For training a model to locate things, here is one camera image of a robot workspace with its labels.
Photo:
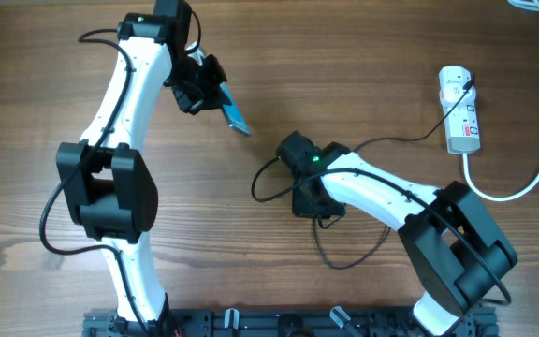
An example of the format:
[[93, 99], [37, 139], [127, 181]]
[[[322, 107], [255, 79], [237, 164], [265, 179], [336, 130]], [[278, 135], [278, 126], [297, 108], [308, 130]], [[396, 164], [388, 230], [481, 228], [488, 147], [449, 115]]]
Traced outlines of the light blue screen smartphone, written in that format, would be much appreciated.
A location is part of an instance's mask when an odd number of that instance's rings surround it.
[[222, 110], [222, 113], [225, 115], [228, 126], [232, 130], [239, 132], [244, 136], [250, 136], [251, 131], [244, 117], [240, 113], [240, 110], [235, 100], [233, 99], [231, 93], [229, 92], [227, 84], [225, 82], [221, 83], [220, 89], [224, 96], [222, 99], [221, 110]]

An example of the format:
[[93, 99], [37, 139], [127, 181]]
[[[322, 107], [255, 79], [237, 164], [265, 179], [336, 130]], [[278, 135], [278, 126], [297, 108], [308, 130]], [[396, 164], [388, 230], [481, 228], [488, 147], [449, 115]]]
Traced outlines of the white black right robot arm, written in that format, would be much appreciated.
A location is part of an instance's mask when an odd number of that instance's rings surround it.
[[517, 264], [517, 252], [476, 193], [412, 183], [337, 142], [320, 149], [299, 132], [276, 150], [294, 179], [292, 212], [316, 224], [353, 206], [396, 232], [424, 294], [413, 308], [433, 336], [449, 332]]

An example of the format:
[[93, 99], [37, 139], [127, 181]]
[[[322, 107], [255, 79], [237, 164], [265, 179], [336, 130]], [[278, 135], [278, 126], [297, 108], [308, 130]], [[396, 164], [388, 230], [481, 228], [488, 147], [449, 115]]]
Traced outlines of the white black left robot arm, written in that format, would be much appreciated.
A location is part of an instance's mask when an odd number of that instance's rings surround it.
[[56, 154], [72, 222], [107, 260], [118, 297], [106, 315], [89, 315], [87, 336], [170, 336], [176, 328], [153, 263], [150, 231], [158, 191], [141, 150], [160, 91], [172, 91], [188, 114], [220, 110], [230, 128], [249, 127], [217, 58], [188, 40], [197, 14], [184, 1], [159, 1], [150, 14], [129, 13], [114, 28], [118, 57], [109, 87], [91, 124]]

